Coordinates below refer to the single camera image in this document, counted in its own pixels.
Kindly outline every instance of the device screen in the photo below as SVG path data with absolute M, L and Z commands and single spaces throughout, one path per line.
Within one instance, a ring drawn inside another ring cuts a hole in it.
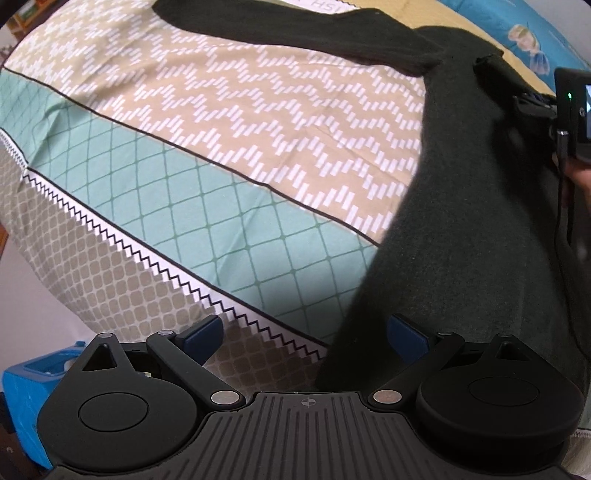
M 587 138 L 591 140 L 591 85 L 587 85 Z

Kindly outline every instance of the beige fabric with white dashes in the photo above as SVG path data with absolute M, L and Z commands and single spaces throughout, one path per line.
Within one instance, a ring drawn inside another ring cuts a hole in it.
M 7 67 L 378 242 L 417 169 L 422 79 L 184 32 L 143 0 L 70 0 Z

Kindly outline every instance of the blue plastic container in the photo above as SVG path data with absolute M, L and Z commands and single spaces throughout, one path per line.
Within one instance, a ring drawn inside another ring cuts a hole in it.
M 52 468 L 37 435 L 37 416 L 58 382 L 85 347 L 84 342 L 8 368 L 2 376 L 14 428 L 22 449 L 31 460 Z

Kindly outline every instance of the silver screw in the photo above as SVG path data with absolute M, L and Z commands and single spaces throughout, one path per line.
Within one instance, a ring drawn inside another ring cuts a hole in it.
M 212 402 L 218 405 L 232 405 L 240 400 L 240 395 L 232 390 L 220 390 L 212 395 Z
M 374 400 L 385 404 L 398 403 L 402 400 L 402 394 L 396 390 L 378 390 L 374 393 Z

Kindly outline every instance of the black cable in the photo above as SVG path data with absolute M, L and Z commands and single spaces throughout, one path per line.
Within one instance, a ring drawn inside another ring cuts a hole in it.
M 560 178 L 558 180 L 558 212 L 556 214 L 556 227 L 554 228 L 554 252 L 556 253 L 556 260 L 558 262 L 558 270 L 560 271 L 560 277 L 562 278 L 562 286 L 564 291 L 564 300 L 566 302 L 566 319 L 569 324 L 569 334 L 573 338 L 577 349 L 583 355 L 585 360 L 591 365 L 591 356 L 588 353 L 585 353 L 583 347 L 581 346 L 579 339 L 577 338 L 576 332 L 574 331 L 573 326 L 573 318 L 570 309 L 570 296 L 569 296 L 569 289 L 566 283 L 566 276 L 564 275 L 564 269 L 562 262 L 560 261 L 560 254 L 558 253 L 558 239 L 560 236 L 560 220 L 562 218 L 562 195 L 564 190 L 564 169 L 566 167 L 565 159 L 561 159 L 561 155 L 558 154 L 558 172 L 560 174 Z

